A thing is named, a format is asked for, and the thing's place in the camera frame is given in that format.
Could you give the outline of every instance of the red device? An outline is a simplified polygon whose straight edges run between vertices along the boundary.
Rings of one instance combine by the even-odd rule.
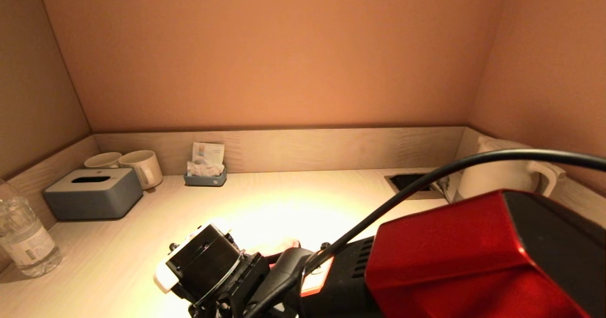
[[[603,318],[604,229],[500,190],[381,225],[365,282],[388,318]]]

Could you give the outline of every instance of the mug handle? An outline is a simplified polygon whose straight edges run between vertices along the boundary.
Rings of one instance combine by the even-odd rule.
[[[155,180],[150,167],[148,167],[147,165],[142,165],[141,171],[143,172],[143,178],[145,178],[145,184],[147,186],[153,185]]]
[[[539,173],[545,175],[549,183],[543,190],[543,196],[549,197],[552,194],[554,188],[556,188],[556,183],[558,180],[561,180],[566,177],[566,171],[564,171],[561,167],[556,167],[551,163],[540,162],[536,160],[532,160],[528,163],[528,171],[532,173]]]

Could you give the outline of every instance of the wooden desk surface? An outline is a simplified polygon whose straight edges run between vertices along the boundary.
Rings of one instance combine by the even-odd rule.
[[[153,282],[169,243],[219,218],[240,247],[294,237],[318,249],[333,242],[394,191],[384,176],[429,169],[230,174],[221,188],[184,186],[165,176],[118,221],[59,222],[50,230],[62,263],[37,279],[12,264],[0,274],[0,317],[188,318],[188,302]],[[410,200],[383,221],[445,204]],[[360,236],[374,234],[379,223]]]

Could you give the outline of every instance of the red plastic housing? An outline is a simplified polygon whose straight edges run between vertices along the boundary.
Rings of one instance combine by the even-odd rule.
[[[502,191],[381,225],[365,280],[388,318],[589,318],[528,257]]]

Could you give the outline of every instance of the tissue box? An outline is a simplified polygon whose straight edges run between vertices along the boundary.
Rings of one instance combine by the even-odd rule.
[[[227,168],[219,176],[188,176],[183,175],[186,185],[191,186],[222,186],[227,180]]]
[[[78,169],[43,192],[59,220],[119,219],[143,196],[130,168]]]

